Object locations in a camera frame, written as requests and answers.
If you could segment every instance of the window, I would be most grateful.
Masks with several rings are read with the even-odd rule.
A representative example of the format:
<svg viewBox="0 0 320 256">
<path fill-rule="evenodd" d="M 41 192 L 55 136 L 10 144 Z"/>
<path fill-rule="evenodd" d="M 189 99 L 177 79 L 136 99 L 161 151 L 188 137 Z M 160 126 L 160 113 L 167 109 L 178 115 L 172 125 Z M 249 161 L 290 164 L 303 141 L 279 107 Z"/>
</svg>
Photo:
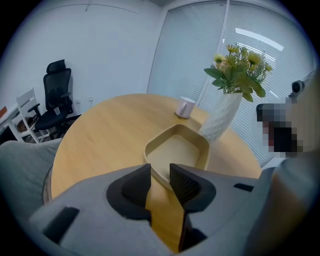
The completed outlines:
<svg viewBox="0 0 320 256">
<path fill-rule="evenodd" d="M 291 83 L 302 80 L 314 69 L 313 53 L 304 34 L 288 19 L 266 9 L 243 4 L 230 4 L 226 31 L 221 53 L 227 55 L 228 44 L 239 43 L 249 51 L 262 53 L 273 71 L 267 75 L 262 86 L 266 97 L 252 94 L 253 103 L 242 99 L 231 127 L 249 145 L 258 162 L 263 165 L 272 153 L 256 140 L 252 125 L 256 122 L 256 106 L 285 100 L 291 93 Z M 222 95 L 214 86 L 209 86 L 199 104 L 210 111 Z"/>
<path fill-rule="evenodd" d="M 149 94 L 197 101 L 218 46 L 225 3 L 188 5 L 166 17 L 150 76 Z"/>
</svg>

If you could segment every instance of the white cup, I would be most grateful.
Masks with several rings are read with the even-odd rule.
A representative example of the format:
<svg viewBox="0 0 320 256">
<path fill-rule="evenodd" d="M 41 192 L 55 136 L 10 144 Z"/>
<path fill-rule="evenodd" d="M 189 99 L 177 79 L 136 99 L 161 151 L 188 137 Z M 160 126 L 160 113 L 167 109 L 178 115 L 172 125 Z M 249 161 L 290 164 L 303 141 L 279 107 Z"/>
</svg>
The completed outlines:
<svg viewBox="0 0 320 256">
<path fill-rule="evenodd" d="M 179 105 L 175 110 L 175 114 L 178 117 L 188 119 L 194 109 L 196 102 L 190 98 L 181 97 L 179 100 Z"/>
</svg>

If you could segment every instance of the office chair headrest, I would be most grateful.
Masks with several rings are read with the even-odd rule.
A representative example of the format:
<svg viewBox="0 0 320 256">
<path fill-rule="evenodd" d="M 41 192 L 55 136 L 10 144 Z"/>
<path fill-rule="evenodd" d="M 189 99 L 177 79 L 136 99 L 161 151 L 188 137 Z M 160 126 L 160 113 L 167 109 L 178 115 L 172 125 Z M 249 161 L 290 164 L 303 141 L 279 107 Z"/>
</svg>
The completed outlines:
<svg viewBox="0 0 320 256">
<path fill-rule="evenodd" d="M 54 72 L 62 71 L 65 69 L 66 69 L 65 60 L 61 59 L 61 60 L 50 63 L 46 68 L 46 72 L 48 74 L 52 74 Z"/>
</svg>

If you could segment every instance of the white chair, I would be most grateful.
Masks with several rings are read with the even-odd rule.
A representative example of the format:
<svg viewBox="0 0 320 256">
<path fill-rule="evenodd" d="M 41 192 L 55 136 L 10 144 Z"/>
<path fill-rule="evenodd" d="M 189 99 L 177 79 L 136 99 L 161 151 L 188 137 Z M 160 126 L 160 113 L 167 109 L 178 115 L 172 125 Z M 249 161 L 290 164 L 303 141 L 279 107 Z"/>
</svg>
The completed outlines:
<svg viewBox="0 0 320 256">
<path fill-rule="evenodd" d="M 34 110 L 32 111 L 29 111 L 29 110 L 35 105 L 37 105 L 37 99 L 36 99 L 34 89 L 32 88 L 31 90 L 27 91 L 25 94 L 21 95 L 20 97 L 16 97 L 16 102 L 17 102 L 18 110 L 22 117 L 23 123 L 27 129 L 27 131 L 24 131 L 20 134 L 21 137 L 23 138 L 25 136 L 31 135 L 36 143 L 41 143 L 44 140 L 44 138 L 49 136 L 49 132 L 47 131 L 48 134 L 45 134 L 42 130 L 39 130 L 41 136 L 37 137 L 33 129 L 35 127 L 38 117 L 36 117 L 36 120 L 32 126 L 29 126 L 26 120 L 26 117 L 30 116 L 29 113 L 34 112 Z"/>
</svg>

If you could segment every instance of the round wooden table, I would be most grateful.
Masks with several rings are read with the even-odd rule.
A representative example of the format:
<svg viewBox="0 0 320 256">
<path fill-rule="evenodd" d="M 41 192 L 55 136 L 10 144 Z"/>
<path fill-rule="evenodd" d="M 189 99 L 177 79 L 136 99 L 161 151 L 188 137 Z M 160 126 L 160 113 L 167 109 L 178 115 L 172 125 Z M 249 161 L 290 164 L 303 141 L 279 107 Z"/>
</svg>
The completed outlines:
<svg viewBox="0 0 320 256">
<path fill-rule="evenodd" d="M 207 112 L 195 107 L 189 119 L 174 113 L 178 100 L 153 94 L 108 99 L 81 115 L 67 131 L 56 153 L 51 179 L 52 198 L 77 182 L 126 167 L 144 164 L 144 147 L 174 124 L 198 131 Z M 258 178 L 261 168 L 247 144 L 228 128 L 211 150 L 208 170 Z M 183 209 L 174 193 L 153 176 L 146 208 L 152 229 L 178 252 Z"/>
</svg>

